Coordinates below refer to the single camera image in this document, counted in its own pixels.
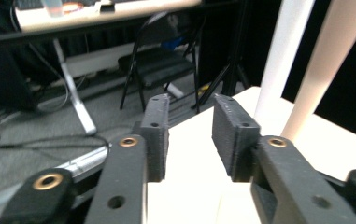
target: keyboard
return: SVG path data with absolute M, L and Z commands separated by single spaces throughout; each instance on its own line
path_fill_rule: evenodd
M 95 3 L 99 0 L 62 0 L 62 3 L 81 3 L 85 7 L 90 7 L 95 5 Z M 41 0 L 17 0 L 15 1 L 15 7 L 19 10 L 28 10 L 28 9 L 36 9 L 42 8 L 43 4 L 41 4 Z

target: black folding chair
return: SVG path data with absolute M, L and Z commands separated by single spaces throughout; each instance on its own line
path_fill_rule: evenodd
M 126 72 L 127 78 L 122 94 L 120 109 L 122 109 L 129 82 L 134 79 L 139 89 L 143 110 L 146 108 L 143 90 L 169 83 L 188 74 L 194 76 L 196 112 L 198 104 L 198 75 L 195 60 L 195 40 L 203 25 L 201 18 L 193 19 L 187 13 L 161 12 L 149 18 L 138 32 L 131 55 L 119 58 L 120 70 Z M 156 45 L 165 41 L 181 40 L 187 44 L 183 56 L 170 49 L 158 46 L 138 52 L 143 46 Z M 192 61 L 186 55 L 192 54 Z

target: black backdrop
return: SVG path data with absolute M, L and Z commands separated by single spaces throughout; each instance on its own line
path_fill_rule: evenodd
M 316 1 L 283 92 L 291 102 L 300 88 L 330 1 Z M 280 1 L 253 1 L 243 64 L 251 84 L 259 86 L 277 21 Z M 356 133 L 356 43 L 324 95 L 316 114 Z

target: brass insert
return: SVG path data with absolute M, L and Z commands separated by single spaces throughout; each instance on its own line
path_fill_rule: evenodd
M 122 147 L 133 147 L 136 144 L 137 144 L 137 140 L 133 137 L 123 138 L 120 141 L 120 146 Z
M 37 190 L 53 189 L 61 184 L 64 177 L 57 173 L 42 175 L 33 184 L 33 188 Z
M 268 144 L 273 147 L 285 147 L 287 146 L 286 142 L 283 139 L 279 139 L 276 137 L 268 139 Z

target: screw hole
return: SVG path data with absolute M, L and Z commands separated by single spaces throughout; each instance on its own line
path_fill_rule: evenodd
M 116 196 L 111 198 L 108 203 L 107 206 L 111 209 L 118 209 L 121 208 L 125 203 L 125 199 L 122 196 Z
M 332 205 L 320 195 L 315 195 L 312 197 L 312 202 L 319 208 L 329 209 Z
M 33 188 L 36 190 L 47 190 L 53 189 L 58 186 L 64 177 L 58 173 L 51 173 L 47 175 L 42 175 L 35 181 Z
M 137 144 L 137 140 L 133 137 L 127 137 L 120 140 L 120 146 L 122 147 L 133 147 Z
M 45 178 L 43 181 L 41 181 L 41 184 L 42 185 L 48 185 L 48 184 L 50 184 L 50 183 L 52 183 L 54 181 L 55 181 L 55 177 L 50 176 L 50 177 Z
M 124 139 L 124 141 L 122 141 L 124 144 L 133 144 L 134 140 L 132 139 Z
M 279 138 L 270 138 L 268 139 L 268 144 L 270 144 L 273 147 L 285 147 L 286 142 L 282 139 Z

